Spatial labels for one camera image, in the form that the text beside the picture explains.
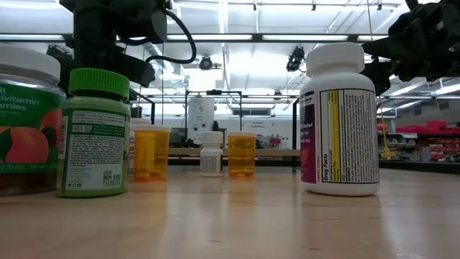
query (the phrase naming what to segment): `white jar lid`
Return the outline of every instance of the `white jar lid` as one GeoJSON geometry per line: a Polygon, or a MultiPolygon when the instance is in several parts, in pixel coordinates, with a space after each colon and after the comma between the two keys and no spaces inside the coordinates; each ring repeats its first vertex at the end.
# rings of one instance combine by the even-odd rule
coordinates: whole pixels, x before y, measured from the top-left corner
{"type": "Polygon", "coordinates": [[[311,77],[318,69],[334,63],[349,63],[356,66],[357,72],[364,70],[364,50],[361,45],[351,42],[338,42],[317,47],[305,59],[307,76],[311,77]]]}
{"type": "Polygon", "coordinates": [[[146,125],[146,124],[140,124],[140,125],[134,125],[131,127],[131,130],[133,131],[161,131],[161,132],[171,132],[170,127],[165,127],[165,126],[157,126],[157,125],[146,125]]]}
{"type": "Polygon", "coordinates": [[[222,144],[223,138],[222,132],[202,132],[201,144],[222,144]]]}
{"type": "Polygon", "coordinates": [[[60,64],[55,58],[23,47],[0,44],[0,65],[30,69],[60,79],[60,64]]]}
{"type": "Polygon", "coordinates": [[[257,137],[257,134],[252,132],[229,132],[229,137],[237,136],[237,137],[257,137]]]}
{"type": "Polygon", "coordinates": [[[152,121],[150,119],[140,119],[140,118],[131,118],[131,125],[151,125],[152,121]]]}

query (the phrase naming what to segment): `table surface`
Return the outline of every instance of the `table surface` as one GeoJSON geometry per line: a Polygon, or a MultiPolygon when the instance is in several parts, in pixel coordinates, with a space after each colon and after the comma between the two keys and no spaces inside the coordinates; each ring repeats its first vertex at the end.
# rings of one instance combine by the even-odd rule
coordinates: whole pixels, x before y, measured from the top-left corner
{"type": "Polygon", "coordinates": [[[254,179],[132,183],[99,199],[0,198],[0,258],[458,258],[460,176],[381,170],[376,196],[308,193],[290,168],[254,179]]]}

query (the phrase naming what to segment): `black cable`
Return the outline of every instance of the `black cable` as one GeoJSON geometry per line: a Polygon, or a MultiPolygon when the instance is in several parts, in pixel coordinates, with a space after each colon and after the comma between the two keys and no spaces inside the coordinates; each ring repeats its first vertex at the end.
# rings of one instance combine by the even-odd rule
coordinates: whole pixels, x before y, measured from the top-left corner
{"type": "Polygon", "coordinates": [[[165,60],[165,61],[169,61],[169,62],[173,62],[173,63],[177,63],[177,64],[190,64],[190,63],[192,63],[196,59],[196,45],[195,45],[195,41],[192,38],[192,35],[188,31],[188,29],[185,26],[185,24],[173,12],[168,11],[166,9],[164,9],[163,12],[166,15],[168,15],[169,17],[171,17],[171,19],[173,19],[174,22],[176,22],[179,25],[180,29],[184,32],[185,36],[187,36],[188,42],[190,43],[190,46],[192,48],[192,57],[187,59],[187,60],[178,60],[178,59],[175,59],[175,58],[169,58],[169,57],[165,57],[165,56],[162,56],[162,55],[153,55],[153,56],[149,57],[148,59],[146,59],[145,62],[150,62],[152,60],[165,60]]]}

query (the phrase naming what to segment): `ceiling light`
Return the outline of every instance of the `ceiling light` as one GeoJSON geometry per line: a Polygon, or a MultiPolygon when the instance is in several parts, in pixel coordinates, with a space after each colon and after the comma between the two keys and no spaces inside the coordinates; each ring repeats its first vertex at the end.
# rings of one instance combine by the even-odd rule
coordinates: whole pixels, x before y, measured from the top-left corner
{"type": "Polygon", "coordinates": [[[0,1],[0,7],[12,9],[52,10],[61,9],[61,5],[48,1],[0,1]]]}
{"type": "Polygon", "coordinates": [[[397,96],[397,95],[400,95],[400,94],[406,94],[406,93],[412,91],[413,89],[415,89],[415,88],[417,88],[417,87],[419,87],[419,86],[417,86],[417,85],[408,86],[408,87],[399,89],[399,90],[397,90],[397,91],[394,91],[394,92],[392,92],[390,95],[391,95],[391,96],[397,96]]]}
{"type": "Polygon", "coordinates": [[[360,35],[358,36],[358,41],[373,41],[373,40],[381,40],[388,37],[387,35],[360,35]]]}
{"type": "MultiPolygon", "coordinates": [[[[202,9],[202,10],[213,10],[218,11],[221,7],[218,5],[220,1],[200,1],[202,4],[192,4],[187,2],[176,3],[176,6],[189,9],[202,9]]],[[[226,6],[227,11],[253,11],[254,6],[252,5],[253,1],[249,3],[231,3],[226,6]]],[[[328,4],[316,4],[316,8],[313,11],[313,4],[303,4],[304,2],[299,2],[299,4],[286,3],[285,1],[280,1],[277,3],[262,4],[258,7],[265,11],[276,11],[276,12],[360,12],[367,11],[367,6],[334,6],[328,4]]],[[[383,9],[394,10],[396,6],[382,6],[383,9]]],[[[375,8],[370,9],[371,12],[377,11],[375,8]]]]}
{"type": "Polygon", "coordinates": [[[164,73],[159,75],[158,78],[164,81],[184,81],[184,76],[174,73],[164,73]]]}
{"type": "MultiPolygon", "coordinates": [[[[192,35],[194,40],[252,40],[252,35],[192,35]]],[[[168,35],[168,40],[187,40],[185,35],[168,35]]]]}
{"type": "Polygon", "coordinates": [[[347,35],[263,35],[263,40],[293,40],[293,41],[346,41],[347,35]]]}
{"type": "Polygon", "coordinates": [[[394,108],[378,108],[377,109],[377,114],[381,114],[383,112],[388,112],[388,111],[391,111],[393,110],[394,108]]]}
{"type": "Polygon", "coordinates": [[[435,96],[438,96],[438,95],[441,95],[441,94],[448,94],[448,93],[451,93],[451,92],[455,92],[455,91],[458,91],[460,90],[460,84],[456,84],[456,85],[453,85],[453,86],[446,86],[446,87],[443,87],[439,90],[436,90],[434,91],[433,93],[435,94],[435,96]]]}
{"type": "Polygon", "coordinates": [[[398,109],[408,108],[408,107],[411,107],[412,105],[418,104],[420,102],[421,101],[413,101],[413,102],[410,102],[408,104],[403,104],[403,105],[399,106],[398,109]]]}
{"type": "Polygon", "coordinates": [[[457,100],[457,99],[460,99],[460,96],[438,96],[436,98],[443,99],[443,100],[457,100]]]}
{"type": "Polygon", "coordinates": [[[62,40],[64,41],[64,37],[62,35],[0,35],[0,40],[10,40],[10,41],[21,41],[21,40],[40,40],[40,41],[56,41],[62,40]]]}
{"type": "Polygon", "coordinates": [[[383,99],[419,99],[419,100],[424,100],[424,99],[431,99],[431,96],[381,96],[383,99]]]}

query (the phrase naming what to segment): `orange prescription bottle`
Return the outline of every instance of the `orange prescription bottle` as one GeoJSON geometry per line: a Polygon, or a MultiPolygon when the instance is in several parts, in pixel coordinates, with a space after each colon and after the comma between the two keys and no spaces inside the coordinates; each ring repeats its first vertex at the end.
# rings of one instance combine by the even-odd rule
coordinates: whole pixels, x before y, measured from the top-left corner
{"type": "Polygon", "coordinates": [[[137,125],[134,131],[134,181],[158,181],[167,178],[169,127],[137,125]]]}
{"type": "Polygon", "coordinates": [[[229,133],[229,177],[254,176],[256,136],[252,132],[229,133]]]}

